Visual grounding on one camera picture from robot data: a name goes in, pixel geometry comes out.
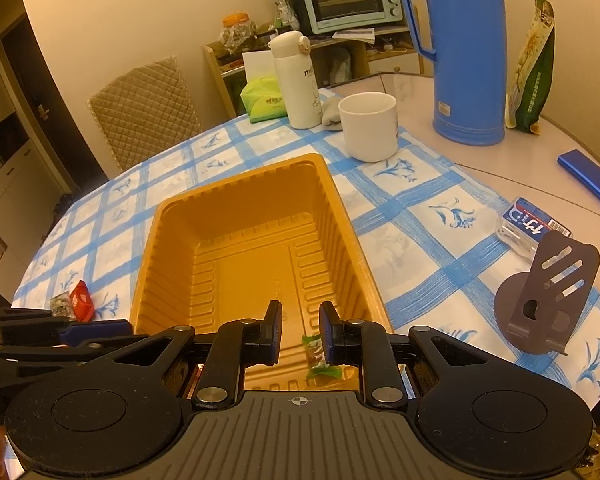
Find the white cabinet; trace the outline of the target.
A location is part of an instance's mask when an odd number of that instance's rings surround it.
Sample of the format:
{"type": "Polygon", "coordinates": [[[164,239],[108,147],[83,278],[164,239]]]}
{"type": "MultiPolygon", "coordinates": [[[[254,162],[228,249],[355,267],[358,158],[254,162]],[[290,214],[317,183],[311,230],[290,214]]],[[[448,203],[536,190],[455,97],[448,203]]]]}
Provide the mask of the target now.
{"type": "Polygon", "coordinates": [[[0,295],[12,300],[54,222],[64,190],[15,114],[0,122],[0,295]]]}

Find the wooden shelf unit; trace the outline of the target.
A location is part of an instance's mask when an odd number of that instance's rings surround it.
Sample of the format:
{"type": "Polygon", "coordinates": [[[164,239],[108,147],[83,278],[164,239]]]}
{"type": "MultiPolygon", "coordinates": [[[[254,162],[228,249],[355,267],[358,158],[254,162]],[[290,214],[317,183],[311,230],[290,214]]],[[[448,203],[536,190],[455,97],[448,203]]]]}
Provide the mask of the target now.
{"type": "MultiPolygon", "coordinates": [[[[316,81],[321,88],[379,73],[421,75],[424,72],[424,61],[405,25],[377,27],[371,44],[335,36],[314,36],[310,41],[316,81]]],[[[242,54],[231,54],[217,41],[205,44],[202,52],[227,116],[244,114],[240,92],[247,84],[247,75],[242,54]]]]}

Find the orange plastic tray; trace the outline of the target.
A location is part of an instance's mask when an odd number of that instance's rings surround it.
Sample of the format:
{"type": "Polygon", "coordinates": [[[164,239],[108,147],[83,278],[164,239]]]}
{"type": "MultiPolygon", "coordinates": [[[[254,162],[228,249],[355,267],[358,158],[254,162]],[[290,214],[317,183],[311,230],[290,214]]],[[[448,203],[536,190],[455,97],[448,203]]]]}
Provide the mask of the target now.
{"type": "Polygon", "coordinates": [[[213,333],[283,308],[279,360],[247,370],[249,389],[354,390],[352,366],[318,354],[320,307],[388,323],[346,208],[319,154],[305,154],[195,188],[156,209],[131,322],[153,335],[175,325],[213,333]]]}

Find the green tissue pack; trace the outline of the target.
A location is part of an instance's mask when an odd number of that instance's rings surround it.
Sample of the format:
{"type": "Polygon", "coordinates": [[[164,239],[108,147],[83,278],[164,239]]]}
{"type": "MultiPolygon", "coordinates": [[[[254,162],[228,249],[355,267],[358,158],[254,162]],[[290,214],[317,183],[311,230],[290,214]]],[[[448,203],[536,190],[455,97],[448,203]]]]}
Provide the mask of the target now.
{"type": "Polygon", "coordinates": [[[252,124],[287,115],[282,92],[270,51],[245,52],[242,55],[246,85],[240,92],[242,104],[252,124]]]}

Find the beige quilted chair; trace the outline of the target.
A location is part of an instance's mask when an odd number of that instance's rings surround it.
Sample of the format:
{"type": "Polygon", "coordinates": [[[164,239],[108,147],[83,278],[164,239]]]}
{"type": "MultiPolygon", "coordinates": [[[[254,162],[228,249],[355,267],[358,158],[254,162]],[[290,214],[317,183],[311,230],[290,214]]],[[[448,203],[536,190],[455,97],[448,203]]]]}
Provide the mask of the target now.
{"type": "Polygon", "coordinates": [[[122,171],[202,133],[174,56],[129,70],[87,106],[122,171]]]}

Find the white thermos bottle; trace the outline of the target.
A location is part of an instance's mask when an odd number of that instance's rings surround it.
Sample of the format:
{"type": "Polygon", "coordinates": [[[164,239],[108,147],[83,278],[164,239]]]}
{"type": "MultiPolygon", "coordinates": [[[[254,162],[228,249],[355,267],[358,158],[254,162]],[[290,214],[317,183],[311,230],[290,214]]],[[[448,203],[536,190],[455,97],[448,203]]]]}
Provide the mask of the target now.
{"type": "Polygon", "coordinates": [[[322,122],[323,112],[309,38],[292,30],[272,39],[268,47],[291,127],[316,127],[322,122]]]}

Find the red double-happiness snack pack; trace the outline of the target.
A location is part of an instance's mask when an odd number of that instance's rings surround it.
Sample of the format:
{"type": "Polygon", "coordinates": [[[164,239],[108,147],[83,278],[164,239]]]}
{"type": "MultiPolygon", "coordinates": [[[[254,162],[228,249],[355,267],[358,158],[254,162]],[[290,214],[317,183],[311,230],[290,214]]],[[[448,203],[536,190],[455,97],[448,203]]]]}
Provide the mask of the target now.
{"type": "Polygon", "coordinates": [[[78,281],[76,287],[70,292],[69,298],[76,320],[82,323],[91,322],[95,315],[95,307],[84,281],[78,281]]]}

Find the orange lid jar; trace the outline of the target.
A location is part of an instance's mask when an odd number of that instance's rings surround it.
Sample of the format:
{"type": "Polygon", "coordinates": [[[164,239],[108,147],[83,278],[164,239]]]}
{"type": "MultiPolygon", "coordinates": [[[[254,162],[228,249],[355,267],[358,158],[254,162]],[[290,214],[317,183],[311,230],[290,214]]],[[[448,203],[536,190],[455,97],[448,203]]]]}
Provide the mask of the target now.
{"type": "Polygon", "coordinates": [[[255,30],[256,26],[254,26],[248,13],[230,14],[222,18],[219,42],[228,52],[234,53],[254,35],[255,30]]]}

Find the blue thermos jug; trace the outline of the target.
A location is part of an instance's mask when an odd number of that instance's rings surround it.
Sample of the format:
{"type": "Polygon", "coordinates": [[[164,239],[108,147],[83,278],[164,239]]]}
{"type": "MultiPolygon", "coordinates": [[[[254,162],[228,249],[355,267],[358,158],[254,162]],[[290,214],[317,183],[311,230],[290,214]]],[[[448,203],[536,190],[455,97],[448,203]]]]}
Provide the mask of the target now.
{"type": "Polygon", "coordinates": [[[505,0],[426,0],[431,47],[420,41],[412,0],[403,9],[418,53],[434,66],[434,130],[467,145],[504,139],[505,0]]]}

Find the clear nut mix pack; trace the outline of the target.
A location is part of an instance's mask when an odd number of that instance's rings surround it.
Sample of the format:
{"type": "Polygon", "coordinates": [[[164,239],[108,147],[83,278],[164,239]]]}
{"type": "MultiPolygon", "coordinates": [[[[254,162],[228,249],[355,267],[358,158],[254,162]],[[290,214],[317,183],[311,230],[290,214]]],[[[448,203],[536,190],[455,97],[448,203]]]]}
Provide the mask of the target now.
{"type": "Polygon", "coordinates": [[[50,298],[50,312],[52,312],[55,318],[76,319],[73,302],[68,292],[61,292],[57,296],[50,298]]]}

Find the green snack bag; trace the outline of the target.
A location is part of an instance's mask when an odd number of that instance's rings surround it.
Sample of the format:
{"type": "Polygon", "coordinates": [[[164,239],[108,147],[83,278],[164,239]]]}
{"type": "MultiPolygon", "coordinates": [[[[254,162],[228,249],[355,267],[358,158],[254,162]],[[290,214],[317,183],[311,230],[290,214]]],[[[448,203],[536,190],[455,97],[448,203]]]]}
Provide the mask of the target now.
{"type": "Polygon", "coordinates": [[[534,0],[534,18],[518,56],[505,101],[505,125],[539,134],[539,120],[550,94],[555,56],[555,14],[548,0],[534,0]]]}

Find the blue flat box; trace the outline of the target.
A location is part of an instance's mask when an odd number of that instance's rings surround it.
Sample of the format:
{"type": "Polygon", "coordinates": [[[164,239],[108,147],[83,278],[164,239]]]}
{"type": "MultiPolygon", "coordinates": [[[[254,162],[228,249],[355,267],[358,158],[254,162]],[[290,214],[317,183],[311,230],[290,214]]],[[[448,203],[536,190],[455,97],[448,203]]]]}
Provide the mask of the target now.
{"type": "Polygon", "coordinates": [[[559,155],[557,163],[600,201],[600,166],[579,150],[559,155]]]}

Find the small green candy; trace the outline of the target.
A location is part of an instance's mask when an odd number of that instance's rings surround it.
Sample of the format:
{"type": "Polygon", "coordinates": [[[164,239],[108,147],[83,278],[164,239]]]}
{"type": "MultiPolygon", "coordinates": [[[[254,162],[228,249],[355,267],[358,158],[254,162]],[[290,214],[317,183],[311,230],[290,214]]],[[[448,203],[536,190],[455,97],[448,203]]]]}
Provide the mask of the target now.
{"type": "Polygon", "coordinates": [[[342,368],[332,366],[326,361],[322,337],[320,335],[303,336],[301,338],[309,370],[306,379],[339,380],[342,368]]]}

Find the blue checked tablecloth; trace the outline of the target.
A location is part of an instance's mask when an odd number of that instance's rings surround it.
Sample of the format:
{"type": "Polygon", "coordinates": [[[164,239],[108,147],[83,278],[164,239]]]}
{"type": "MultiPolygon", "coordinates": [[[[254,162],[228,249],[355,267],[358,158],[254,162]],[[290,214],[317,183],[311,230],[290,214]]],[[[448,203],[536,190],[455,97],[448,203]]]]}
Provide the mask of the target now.
{"type": "Polygon", "coordinates": [[[429,324],[600,400],[600,292],[564,353],[530,356],[498,332],[493,300],[528,262],[498,238],[508,200],[449,159],[400,136],[385,162],[350,158],[339,133],[239,117],[126,170],[74,203],[29,264],[12,302],[44,308],[87,284],[99,318],[126,318],[156,207],[169,197],[316,153],[324,157],[397,330],[429,324]]]}

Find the white cup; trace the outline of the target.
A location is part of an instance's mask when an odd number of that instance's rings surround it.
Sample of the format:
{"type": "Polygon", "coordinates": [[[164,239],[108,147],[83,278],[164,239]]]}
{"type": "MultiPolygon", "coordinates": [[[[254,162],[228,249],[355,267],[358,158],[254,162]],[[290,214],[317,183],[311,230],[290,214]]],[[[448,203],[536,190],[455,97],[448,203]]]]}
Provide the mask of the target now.
{"type": "Polygon", "coordinates": [[[338,104],[344,145],[361,162],[381,162],[399,147],[398,102],[384,92],[361,92],[338,104]]]}

